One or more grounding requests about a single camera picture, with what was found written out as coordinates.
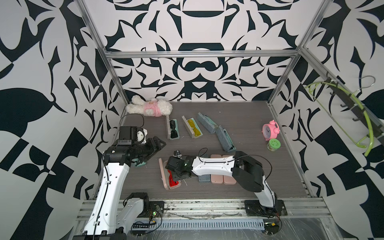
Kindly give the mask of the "pink case with red glasses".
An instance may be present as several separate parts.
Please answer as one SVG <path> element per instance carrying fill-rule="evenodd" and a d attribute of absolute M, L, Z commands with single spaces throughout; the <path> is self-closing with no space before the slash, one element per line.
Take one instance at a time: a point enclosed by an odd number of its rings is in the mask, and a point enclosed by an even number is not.
<path fill-rule="evenodd" d="M 173 190 L 173 189 L 169 189 L 169 181 L 168 181 L 169 173 L 168 173 L 168 170 L 165 168 L 166 164 L 167 164 L 167 161 L 163 162 L 163 160 L 159 158 L 161 179 L 162 179 L 164 188 L 166 190 Z"/>

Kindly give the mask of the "mint case with white sunglasses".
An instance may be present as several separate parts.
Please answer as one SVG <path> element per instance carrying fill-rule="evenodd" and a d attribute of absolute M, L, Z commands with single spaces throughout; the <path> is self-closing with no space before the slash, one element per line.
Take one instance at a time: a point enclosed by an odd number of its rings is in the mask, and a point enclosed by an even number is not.
<path fill-rule="evenodd" d="M 211 182 L 211 175 L 201 175 L 198 176 L 199 183 L 210 183 Z"/>

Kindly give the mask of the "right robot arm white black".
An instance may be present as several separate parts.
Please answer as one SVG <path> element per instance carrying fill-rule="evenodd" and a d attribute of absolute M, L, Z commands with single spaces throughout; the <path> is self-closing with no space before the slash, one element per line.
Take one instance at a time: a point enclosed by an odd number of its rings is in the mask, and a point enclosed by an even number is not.
<path fill-rule="evenodd" d="M 172 173 L 175 182 L 203 175 L 232 177 L 244 190 L 256 195 L 262 208 L 276 207 L 277 196 L 267 183 L 268 177 L 265 175 L 262 163 L 242 151 L 221 158 L 171 156 L 165 169 Z"/>

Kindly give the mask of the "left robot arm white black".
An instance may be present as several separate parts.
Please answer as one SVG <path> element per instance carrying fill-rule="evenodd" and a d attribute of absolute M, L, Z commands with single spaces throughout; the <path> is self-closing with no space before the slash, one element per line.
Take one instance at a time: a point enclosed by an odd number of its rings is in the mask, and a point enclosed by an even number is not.
<path fill-rule="evenodd" d="M 103 154 L 104 171 L 92 214 L 81 235 L 75 240 L 125 240 L 136 218 L 148 208 L 146 193 L 134 193 L 118 212 L 125 179 L 132 164 L 140 165 L 166 146 L 158 137 L 139 144 L 117 140 Z"/>

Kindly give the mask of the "grey-green case far left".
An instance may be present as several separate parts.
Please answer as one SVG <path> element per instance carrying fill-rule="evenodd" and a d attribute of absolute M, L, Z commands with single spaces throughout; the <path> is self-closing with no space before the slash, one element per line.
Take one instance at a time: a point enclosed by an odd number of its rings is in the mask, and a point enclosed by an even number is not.
<path fill-rule="evenodd" d="M 145 162 L 145 161 L 141 161 L 141 160 L 139 160 L 139 159 L 137 159 L 136 161 L 133 161 L 133 163 L 135 164 L 135 167 L 136 167 L 136 168 L 145 166 L 145 165 L 147 164 L 147 162 Z"/>

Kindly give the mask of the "yellow glasses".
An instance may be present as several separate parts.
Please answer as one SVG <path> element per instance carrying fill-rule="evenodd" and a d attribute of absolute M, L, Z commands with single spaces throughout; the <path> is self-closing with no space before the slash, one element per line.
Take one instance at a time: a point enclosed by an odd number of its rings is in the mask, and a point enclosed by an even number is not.
<path fill-rule="evenodd" d="M 187 122 L 189 123 L 190 127 L 192 128 L 195 137 L 199 137 L 202 135 L 201 131 L 198 129 L 198 127 L 195 124 L 195 121 L 193 119 L 188 119 Z"/>

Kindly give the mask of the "beige case with yellow glasses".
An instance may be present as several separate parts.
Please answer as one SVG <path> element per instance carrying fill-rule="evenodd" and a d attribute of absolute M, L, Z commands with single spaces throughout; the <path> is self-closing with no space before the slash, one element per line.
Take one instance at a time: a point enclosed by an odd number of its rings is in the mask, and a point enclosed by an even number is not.
<path fill-rule="evenodd" d="M 187 119 L 185 116 L 182 116 L 182 120 L 192 139 L 197 139 L 203 136 L 203 133 L 194 118 Z"/>

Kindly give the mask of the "red sunglasses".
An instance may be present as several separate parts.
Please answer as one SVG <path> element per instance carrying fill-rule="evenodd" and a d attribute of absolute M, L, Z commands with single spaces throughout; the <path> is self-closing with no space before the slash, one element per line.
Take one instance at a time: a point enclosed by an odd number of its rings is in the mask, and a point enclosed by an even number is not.
<path fill-rule="evenodd" d="M 175 188 L 180 187 L 181 186 L 181 182 L 174 181 L 173 174 L 172 174 L 172 172 L 170 170 L 168 170 L 168 173 L 169 173 L 169 177 L 168 177 L 169 189 L 175 189 Z"/>

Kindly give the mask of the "black sunglasses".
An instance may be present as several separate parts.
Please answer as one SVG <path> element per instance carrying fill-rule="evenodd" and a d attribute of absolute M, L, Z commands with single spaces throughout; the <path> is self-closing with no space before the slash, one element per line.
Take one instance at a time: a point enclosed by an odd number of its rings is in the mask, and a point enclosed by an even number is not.
<path fill-rule="evenodd" d="M 176 130 L 176 122 L 174 120 L 170 120 L 170 128 L 171 128 L 171 139 L 176 139 L 179 137 L 178 131 Z"/>

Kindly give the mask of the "white plush toy pink outfit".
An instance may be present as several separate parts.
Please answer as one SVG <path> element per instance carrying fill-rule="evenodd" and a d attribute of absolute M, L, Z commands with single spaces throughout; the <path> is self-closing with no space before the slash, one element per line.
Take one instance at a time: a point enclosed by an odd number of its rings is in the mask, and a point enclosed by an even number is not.
<path fill-rule="evenodd" d="M 129 114 L 140 114 L 146 117 L 169 116 L 173 111 L 170 102 L 163 99 L 144 101 L 139 95 L 132 97 L 131 103 L 126 106 Z"/>

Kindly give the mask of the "pink alarm clock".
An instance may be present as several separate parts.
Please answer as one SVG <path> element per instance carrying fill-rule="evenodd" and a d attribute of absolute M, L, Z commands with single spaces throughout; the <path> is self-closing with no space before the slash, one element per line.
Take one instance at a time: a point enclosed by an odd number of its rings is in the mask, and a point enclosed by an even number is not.
<path fill-rule="evenodd" d="M 267 124 L 264 124 L 262 127 L 262 134 L 266 141 L 271 139 L 276 139 L 280 133 L 280 127 L 275 120 L 270 121 Z"/>

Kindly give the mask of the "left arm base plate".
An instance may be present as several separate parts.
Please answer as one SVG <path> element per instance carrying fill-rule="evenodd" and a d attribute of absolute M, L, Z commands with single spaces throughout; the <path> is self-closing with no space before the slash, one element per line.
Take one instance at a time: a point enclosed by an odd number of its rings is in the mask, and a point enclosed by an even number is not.
<path fill-rule="evenodd" d="M 165 202 L 164 201 L 149 201 L 145 208 L 143 218 L 149 218 L 154 213 L 164 214 Z"/>

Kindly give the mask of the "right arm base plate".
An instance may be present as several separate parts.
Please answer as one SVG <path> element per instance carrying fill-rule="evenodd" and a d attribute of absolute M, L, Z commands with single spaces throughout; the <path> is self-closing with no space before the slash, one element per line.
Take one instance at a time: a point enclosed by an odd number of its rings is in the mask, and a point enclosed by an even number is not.
<path fill-rule="evenodd" d="M 274 208 L 263 207 L 258 200 L 245 200 L 245 210 L 247 216 L 258 216 L 264 218 L 273 218 L 278 214 L 281 216 L 287 216 L 288 212 L 283 200 L 277 200 Z"/>

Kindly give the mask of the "aluminium front rail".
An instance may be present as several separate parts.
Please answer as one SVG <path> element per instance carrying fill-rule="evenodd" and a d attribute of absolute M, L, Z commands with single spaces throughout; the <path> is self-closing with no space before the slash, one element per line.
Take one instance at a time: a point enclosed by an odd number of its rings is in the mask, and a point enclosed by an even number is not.
<path fill-rule="evenodd" d="M 166 219 L 247 219 L 262 218 L 245 206 L 247 199 L 160 200 Z M 322 198 L 283 198 L 280 218 L 331 218 Z"/>

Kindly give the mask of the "black wall hook rail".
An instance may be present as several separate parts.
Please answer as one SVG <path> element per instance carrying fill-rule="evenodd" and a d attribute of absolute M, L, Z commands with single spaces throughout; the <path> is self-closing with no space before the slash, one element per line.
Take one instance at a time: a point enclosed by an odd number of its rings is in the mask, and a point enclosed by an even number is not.
<path fill-rule="evenodd" d="M 368 131 L 367 137 L 384 140 L 384 120 L 374 113 L 374 105 L 368 99 L 361 100 L 363 90 L 375 86 L 376 78 L 365 75 L 358 78 L 361 85 L 356 90 L 349 90 L 340 78 L 333 76 L 330 72 L 326 73 L 326 85 L 332 89 L 331 95 L 336 95 L 342 101 L 341 108 L 351 111 L 354 114 L 353 121 L 362 123 Z"/>

